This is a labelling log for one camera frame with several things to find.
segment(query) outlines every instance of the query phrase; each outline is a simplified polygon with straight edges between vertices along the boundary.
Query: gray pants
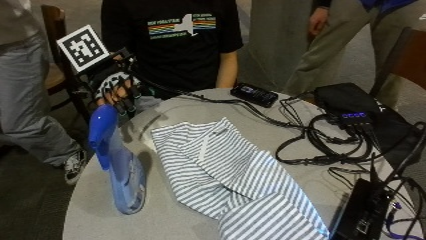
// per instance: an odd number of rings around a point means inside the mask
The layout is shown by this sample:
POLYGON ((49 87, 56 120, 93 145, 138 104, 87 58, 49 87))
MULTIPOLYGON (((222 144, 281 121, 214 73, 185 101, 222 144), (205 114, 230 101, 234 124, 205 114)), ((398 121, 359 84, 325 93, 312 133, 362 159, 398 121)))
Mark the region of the gray pants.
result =
POLYGON ((0 142, 19 145, 41 162, 60 165, 80 146, 48 116, 48 64, 41 36, 0 46, 0 142))
MULTIPOLYGON (((379 14, 378 10, 378 8, 373 8, 367 12, 359 0, 334 0, 332 2, 328 25, 302 56, 282 90, 284 93, 297 95, 314 90, 316 87, 333 84, 333 73, 329 71, 330 61, 367 24, 370 24, 371 29, 377 73, 402 29, 413 27, 426 30, 426 20, 419 20, 426 13, 426 0, 418 0, 386 14, 379 14)), ((399 89, 401 79, 391 76, 378 95, 378 100, 387 106, 394 107, 399 89)))

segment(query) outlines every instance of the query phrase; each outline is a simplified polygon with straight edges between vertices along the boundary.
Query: black t-shirt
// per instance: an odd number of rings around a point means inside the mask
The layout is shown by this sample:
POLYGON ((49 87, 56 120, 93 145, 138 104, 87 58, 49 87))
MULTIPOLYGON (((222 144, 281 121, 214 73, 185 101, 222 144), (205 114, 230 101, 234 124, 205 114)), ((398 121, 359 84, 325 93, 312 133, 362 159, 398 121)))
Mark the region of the black t-shirt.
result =
POLYGON ((220 54, 242 46, 236 0, 104 0, 103 41, 126 47, 150 81, 214 88, 220 54))

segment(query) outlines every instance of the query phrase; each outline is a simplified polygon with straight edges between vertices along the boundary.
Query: gray table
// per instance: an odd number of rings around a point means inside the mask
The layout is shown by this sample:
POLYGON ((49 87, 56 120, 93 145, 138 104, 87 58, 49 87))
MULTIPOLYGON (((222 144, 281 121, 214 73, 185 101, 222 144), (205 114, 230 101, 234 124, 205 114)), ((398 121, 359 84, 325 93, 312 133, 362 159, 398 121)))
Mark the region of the gray table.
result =
MULTIPOLYGON (((205 90, 202 93, 212 99, 230 99, 229 89, 205 90)), ((294 107, 305 123, 321 112, 308 102, 298 102, 294 107)), ((280 113, 280 104, 270 109, 258 108, 269 117, 288 121, 280 113)), ((294 129, 278 128, 254 117, 244 107, 229 104, 201 102, 188 97, 164 101, 158 107, 138 114, 121 127, 122 139, 128 148, 138 156, 148 174, 146 200, 142 210, 133 215, 122 215, 113 205, 109 175, 100 168, 96 156, 92 158, 77 183, 67 212, 64 239, 202 239, 217 240, 218 224, 214 219, 201 215, 176 201, 161 161, 156 154, 150 130, 180 122, 209 123, 226 117, 240 130, 242 136, 261 150, 274 153, 278 145, 298 135, 294 129)), ((334 135, 345 136, 334 126, 324 123, 321 129, 334 135)), ((282 154, 284 159, 309 158, 321 155, 308 141, 290 145, 282 154)), ((284 165, 292 177, 304 189, 325 224, 329 226, 341 205, 343 196, 350 193, 347 187, 329 174, 329 166, 284 165)), ((385 160, 377 162, 382 177, 391 168, 385 160)), ((399 217, 411 216, 409 208, 398 212, 399 217)), ((405 232, 407 225, 395 230, 405 232)), ((414 232, 421 236, 417 224, 414 232)))

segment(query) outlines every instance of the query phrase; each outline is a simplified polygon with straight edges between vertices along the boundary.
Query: chair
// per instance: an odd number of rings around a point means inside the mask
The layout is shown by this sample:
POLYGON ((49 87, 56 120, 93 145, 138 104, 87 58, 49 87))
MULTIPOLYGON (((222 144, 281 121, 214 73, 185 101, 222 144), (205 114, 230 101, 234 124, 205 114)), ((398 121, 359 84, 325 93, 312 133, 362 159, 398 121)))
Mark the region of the chair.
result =
POLYGON ((71 63, 61 53, 56 43, 56 40, 67 35, 65 12, 56 6, 41 5, 41 13, 55 62, 51 63, 49 74, 45 80, 45 88, 49 96, 63 90, 68 93, 68 98, 52 106, 51 110, 53 111, 72 102, 85 122, 89 123, 89 111, 81 97, 76 93, 79 90, 79 82, 72 71, 71 63))
POLYGON ((390 73, 426 90, 426 32, 405 28, 375 79, 370 95, 377 97, 390 73))

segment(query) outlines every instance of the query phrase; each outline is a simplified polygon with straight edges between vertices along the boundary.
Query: blue and white striped fabric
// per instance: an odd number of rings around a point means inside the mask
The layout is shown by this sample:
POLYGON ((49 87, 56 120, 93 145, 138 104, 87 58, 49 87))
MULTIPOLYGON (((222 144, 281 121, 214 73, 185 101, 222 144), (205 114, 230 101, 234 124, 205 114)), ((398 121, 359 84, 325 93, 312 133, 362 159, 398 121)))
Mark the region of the blue and white striped fabric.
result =
POLYGON ((177 201, 220 221, 221 239, 328 239, 305 193, 224 118, 152 131, 177 201))

